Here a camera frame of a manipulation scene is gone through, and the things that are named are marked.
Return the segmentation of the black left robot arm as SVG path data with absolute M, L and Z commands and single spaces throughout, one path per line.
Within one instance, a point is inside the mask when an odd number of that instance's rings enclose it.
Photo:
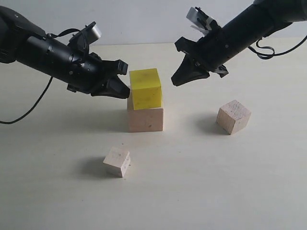
M 119 78 L 127 74 L 127 63 L 120 59 L 102 60 L 98 54 L 89 52 L 89 45 L 101 35 L 96 22 L 81 30 L 46 33 L 20 13 L 0 8 L 2 63 L 18 61 L 67 83 L 71 92 L 127 99 L 130 89 Z

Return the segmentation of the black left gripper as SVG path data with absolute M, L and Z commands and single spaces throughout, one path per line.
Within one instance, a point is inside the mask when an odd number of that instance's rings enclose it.
M 128 99 L 130 88 L 118 77 L 126 75 L 127 71 L 128 65 L 124 61 L 102 60 L 96 53 L 91 53 L 84 64 L 72 71 L 67 90 L 91 96 Z

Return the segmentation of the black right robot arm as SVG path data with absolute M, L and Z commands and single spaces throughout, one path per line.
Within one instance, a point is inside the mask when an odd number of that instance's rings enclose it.
M 203 34 L 198 41 L 184 37 L 175 42 L 177 51 L 185 54 L 171 77 L 175 86 L 206 79 L 210 73 L 221 78 L 228 74 L 225 63 L 251 44 L 280 31 L 292 23 L 307 19 L 305 0 L 255 0 L 225 26 L 191 7 L 186 18 Z

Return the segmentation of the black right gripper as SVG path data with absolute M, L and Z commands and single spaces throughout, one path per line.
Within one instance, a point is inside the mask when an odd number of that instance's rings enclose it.
M 175 47 L 185 56 L 171 77 L 174 86 L 207 79 L 211 72 L 221 78 L 228 74 L 224 65 L 229 60 L 228 26 L 214 29 L 196 42 L 181 37 L 175 42 Z

